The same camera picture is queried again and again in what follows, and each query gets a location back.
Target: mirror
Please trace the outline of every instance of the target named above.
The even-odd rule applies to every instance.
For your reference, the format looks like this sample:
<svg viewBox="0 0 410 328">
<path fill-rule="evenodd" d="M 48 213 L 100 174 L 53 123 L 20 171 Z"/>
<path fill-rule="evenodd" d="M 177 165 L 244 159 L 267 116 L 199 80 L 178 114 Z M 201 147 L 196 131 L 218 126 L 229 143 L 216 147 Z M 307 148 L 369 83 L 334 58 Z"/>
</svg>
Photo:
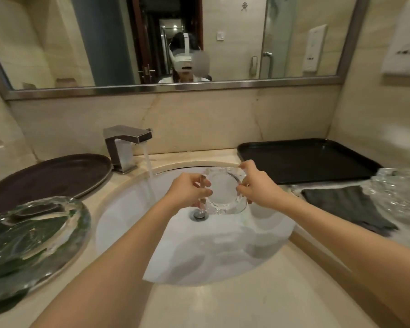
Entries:
<svg viewBox="0 0 410 328">
<path fill-rule="evenodd" d="M 33 91 L 336 76 L 358 1 L 0 0 L 1 77 Z"/>
</svg>

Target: metal faucet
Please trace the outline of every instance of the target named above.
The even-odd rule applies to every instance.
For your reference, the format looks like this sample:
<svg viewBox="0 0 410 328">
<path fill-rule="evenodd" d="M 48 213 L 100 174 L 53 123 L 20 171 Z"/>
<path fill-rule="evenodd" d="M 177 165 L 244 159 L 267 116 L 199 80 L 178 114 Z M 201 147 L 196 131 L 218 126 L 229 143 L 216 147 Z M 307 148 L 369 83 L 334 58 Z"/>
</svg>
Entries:
<svg viewBox="0 0 410 328">
<path fill-rule="evenodd" d="M 152 130 L 112 126 L 103 129 L 103 135 L 114 171 L 125 174 L 137 167 L 132 152 L 132 143 L 141 144 L 151 139 Z"/>
</svg>

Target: white vr headset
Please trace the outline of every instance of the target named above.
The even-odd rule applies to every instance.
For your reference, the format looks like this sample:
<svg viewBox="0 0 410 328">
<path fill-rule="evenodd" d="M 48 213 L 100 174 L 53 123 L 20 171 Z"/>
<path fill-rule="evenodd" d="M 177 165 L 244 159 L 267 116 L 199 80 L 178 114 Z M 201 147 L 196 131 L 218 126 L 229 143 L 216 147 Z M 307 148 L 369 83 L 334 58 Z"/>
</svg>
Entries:
<svg viewBox="0 0 410 328">
<path fill-rule="evenodd" d="M 190 54 L 190 38 L 188 33 L 184 33 L 184 53 L 177 53 L 176 55 L 170 50 L 169 45 L 169 55 L 172 61 L 173 67 L 176 72 L 192 72 L 193 71 L 193 61 L 192 55 Z"/>
</svg>

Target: gray towel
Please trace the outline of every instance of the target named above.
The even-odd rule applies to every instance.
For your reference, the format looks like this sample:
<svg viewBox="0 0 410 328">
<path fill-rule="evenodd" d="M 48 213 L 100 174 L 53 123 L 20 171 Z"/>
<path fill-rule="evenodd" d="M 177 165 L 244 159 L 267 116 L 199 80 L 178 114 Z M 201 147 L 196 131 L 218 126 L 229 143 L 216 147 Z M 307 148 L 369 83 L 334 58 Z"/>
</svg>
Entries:
<svg viewBox="0 0 410 328">
<path fill-rule="evenodd" d="M 395 224 L 381 216 L 359 186 L 302 190 L 302 195 L 310 204 L 381 236 L 389 237 L 398 230 Z"/>
</svg>

